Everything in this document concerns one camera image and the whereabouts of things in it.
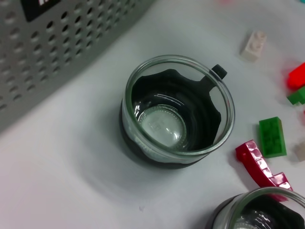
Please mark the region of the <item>glass teacup black sleeve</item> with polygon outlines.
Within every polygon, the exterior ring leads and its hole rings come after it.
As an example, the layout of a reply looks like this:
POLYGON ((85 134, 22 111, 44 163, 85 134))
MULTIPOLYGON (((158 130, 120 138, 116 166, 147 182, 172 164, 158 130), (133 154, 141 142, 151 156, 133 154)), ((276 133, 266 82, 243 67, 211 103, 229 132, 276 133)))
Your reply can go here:
POLYGON ((264 187, 222 202, 204 229, 305 229, 305 197, 264 187))
POLYGON ((226 70, 192 58, 160 55, 131 73, 119 113, 121 135, 140 160, 191 166, 222 146, 235 122, 226 70))

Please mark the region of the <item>red sloped toy brick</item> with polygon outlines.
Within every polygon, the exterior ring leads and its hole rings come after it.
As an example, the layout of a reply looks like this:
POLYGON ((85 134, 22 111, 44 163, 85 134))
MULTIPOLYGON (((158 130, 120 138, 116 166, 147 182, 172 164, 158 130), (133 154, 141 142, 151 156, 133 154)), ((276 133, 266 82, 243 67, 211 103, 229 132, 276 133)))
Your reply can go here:
POLYGON ((305 62, 289 73, 287 86, 291 90, 298 90, 305 86, 305 62))

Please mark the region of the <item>grey-green perforated storage bin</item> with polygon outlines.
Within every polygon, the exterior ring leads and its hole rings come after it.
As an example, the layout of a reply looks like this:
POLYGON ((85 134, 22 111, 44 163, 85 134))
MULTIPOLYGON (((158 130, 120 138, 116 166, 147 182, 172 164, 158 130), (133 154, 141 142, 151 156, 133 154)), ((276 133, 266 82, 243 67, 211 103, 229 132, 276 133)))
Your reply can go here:
POLYGON ((155 0, 0 0, 0 132, 81 72, 155 0))

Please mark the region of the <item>green toy brick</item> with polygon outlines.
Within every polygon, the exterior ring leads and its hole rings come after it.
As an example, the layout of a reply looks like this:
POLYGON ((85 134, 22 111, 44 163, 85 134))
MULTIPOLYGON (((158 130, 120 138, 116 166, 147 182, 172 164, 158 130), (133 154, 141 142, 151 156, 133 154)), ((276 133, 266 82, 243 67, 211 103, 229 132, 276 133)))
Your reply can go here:
POLYGON ((262 155, 265 158, 286 156, 285 138, 279 117, 259 121, 262 155))
POLYGON ((289 96, 287 96, 288 101, 292 104, 295 105, 297 103, 300 103, 302 105, 305 104, 305 86, 302 88, 298 89, 297 91, 293 92, 289 96))

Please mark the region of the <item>dark red curved toy brick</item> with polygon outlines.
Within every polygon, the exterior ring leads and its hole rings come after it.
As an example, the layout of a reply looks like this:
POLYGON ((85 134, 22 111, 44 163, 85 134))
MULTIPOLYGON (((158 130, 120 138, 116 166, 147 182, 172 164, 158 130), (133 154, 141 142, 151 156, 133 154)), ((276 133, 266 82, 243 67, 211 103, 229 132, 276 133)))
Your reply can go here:
POLYGON ((268 196, 278 202, 289 200, 293 188, 285 173, 272 173, 254 140, 241 144, 235 151, 237 160, 243 164, 250 177, 259 186, 250 194, 252 198, 268 196))

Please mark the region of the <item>white toy brick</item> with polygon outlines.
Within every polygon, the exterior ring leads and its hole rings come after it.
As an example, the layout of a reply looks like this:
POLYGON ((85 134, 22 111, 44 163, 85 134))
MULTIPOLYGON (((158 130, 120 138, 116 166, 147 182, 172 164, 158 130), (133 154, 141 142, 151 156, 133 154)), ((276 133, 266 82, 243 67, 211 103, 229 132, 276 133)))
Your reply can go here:
POLYGON ((253 31, 242 47, 240 55, 247 61, 255 62, 261 56, 267 35, 263 31, 253 31))

